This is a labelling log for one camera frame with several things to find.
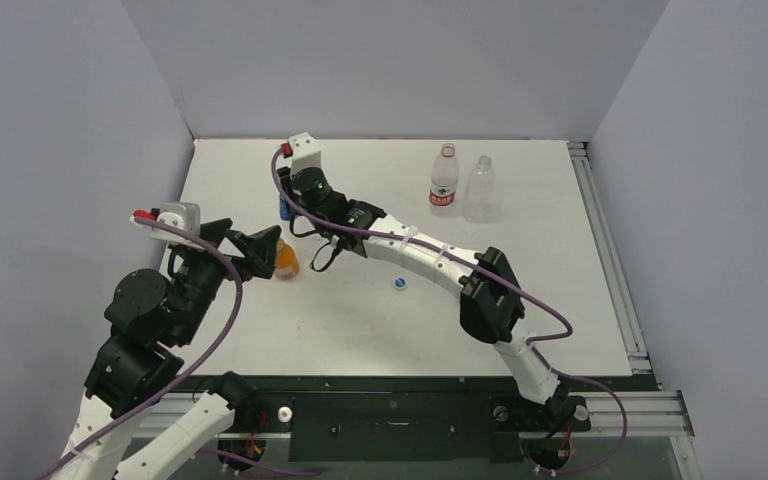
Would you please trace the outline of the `blue label water bottle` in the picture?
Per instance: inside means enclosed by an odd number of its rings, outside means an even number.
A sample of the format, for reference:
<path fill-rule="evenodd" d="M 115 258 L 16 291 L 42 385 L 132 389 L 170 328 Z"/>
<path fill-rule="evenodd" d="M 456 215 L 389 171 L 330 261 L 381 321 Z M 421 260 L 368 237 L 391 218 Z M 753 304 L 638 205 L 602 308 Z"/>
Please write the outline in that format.
<path fill-rule="evenodd" d="M 279 216 L 285 222 L 290 222 L 293 219 L 293 211 L 282 196 L 279 196 Z"/>

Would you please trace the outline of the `orange juice bottle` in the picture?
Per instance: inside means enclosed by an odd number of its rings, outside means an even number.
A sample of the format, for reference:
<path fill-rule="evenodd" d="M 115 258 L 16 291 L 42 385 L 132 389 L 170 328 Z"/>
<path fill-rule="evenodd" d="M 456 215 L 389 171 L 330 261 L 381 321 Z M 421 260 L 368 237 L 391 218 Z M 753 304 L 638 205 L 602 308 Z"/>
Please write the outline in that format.
<path fill-rule="evenodd" d="M 299 270 L 295 250 L 283 239 L 279 239 L 276 244 L 275 277 L 280 280 L 291 280 L 298 275 Z"/>

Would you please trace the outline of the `clear plastic bottle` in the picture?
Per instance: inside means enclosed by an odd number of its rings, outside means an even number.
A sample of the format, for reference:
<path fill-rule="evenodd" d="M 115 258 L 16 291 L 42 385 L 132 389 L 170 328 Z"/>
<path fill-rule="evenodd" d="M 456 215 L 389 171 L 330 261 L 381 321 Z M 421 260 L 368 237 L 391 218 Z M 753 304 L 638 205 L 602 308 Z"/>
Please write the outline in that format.
<path fill-rule="evenodd" d="M 473 223 L 481 223 L 488 212 L 490 197 L 496 181 L 492 158 L 482 155 L 471 169 L 466 183 L 463 216 Z"/>

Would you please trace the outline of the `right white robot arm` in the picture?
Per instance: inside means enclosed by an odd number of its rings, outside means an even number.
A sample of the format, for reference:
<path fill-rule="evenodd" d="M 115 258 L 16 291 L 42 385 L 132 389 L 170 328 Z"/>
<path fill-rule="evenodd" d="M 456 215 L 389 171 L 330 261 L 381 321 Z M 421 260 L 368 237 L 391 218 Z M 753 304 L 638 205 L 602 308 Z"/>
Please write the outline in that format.
<path fill-rule="evenodd" d="M 351 252 L 384 261 L 451 293 L 459 303 L 461 328 L 500 356 L 525 399 L 524 413 L 532 424 L 565 427 L 588 420 L 587 407 L 570 398 L 570 376 L 552 367 L 537 350 L 544 336 L 517 329 L 527 303 L 561 322 L 561 339 L 571 335 L 570 322 L 520 288 L 501 250 L 462 249 L 421 234 L 375 205 L 334 191 L 319 167 L 298 172 L 280 167 L 273 178 L 291 216 L 309 220 L 313 234 L 329 242 L 333 257 Z"/>

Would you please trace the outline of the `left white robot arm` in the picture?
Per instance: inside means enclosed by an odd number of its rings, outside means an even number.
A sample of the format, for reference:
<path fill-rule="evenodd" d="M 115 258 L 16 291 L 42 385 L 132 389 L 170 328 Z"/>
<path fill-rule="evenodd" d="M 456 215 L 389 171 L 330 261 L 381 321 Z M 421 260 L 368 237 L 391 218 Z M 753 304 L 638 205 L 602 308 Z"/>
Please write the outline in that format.
<path fill-rule="evenodd" d="M 211 438 L 264 419 L 256 388 L 234 372 L 212 379 L 196 404 L 135 456 L 125 450 L 151 409 L 186 380 L 230 333 L 242 306 L 243 284 L 274 272 L 278 225 L 252 235 L 232 220 L 206 224 L 157 209 L 132 221 L 171 248 L 166 272 L 139 269 L 116 286 L 104 312 L 111 333 L 84 382 L 78 417 L 61 458 L 44 479 L 167 479 Z M 191 365 L 172 348 L 191 343 L 226 280 L 235 286 L 230 316 Z"/>

